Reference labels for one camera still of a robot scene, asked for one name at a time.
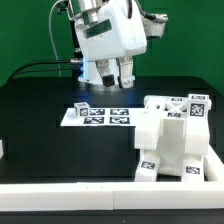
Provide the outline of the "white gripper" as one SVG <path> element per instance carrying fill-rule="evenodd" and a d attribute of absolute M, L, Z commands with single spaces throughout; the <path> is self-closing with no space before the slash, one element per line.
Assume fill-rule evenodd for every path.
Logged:
<path fill-rule="evenodd" d="M 104 59 L 118 60 L 119 85 L 131 88 L 134 83 L 133 58 L 146 51 L 147 40 L 141 15 L 134 0 L 132 16 L 128 17 L 128 0 L 110 0 L 98 12 L 98 22 L 85 25 L 84 19 L 75 22 L 75 31 L 86 61 L 97 61 L 96 68 L 105 87 L 115 85 L 110 63 Z"/>

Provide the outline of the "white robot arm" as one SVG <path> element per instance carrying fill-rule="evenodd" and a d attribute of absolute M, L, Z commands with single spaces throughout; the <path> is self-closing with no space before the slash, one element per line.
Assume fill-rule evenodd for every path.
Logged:
<path fill-rule="evenodd" d="M 133 86 L 133 58 L 163 36 L 168 21 L 139 0 L 68 0 L 68 16 L 83 60 L 78 82 L 102 91 Z"/>

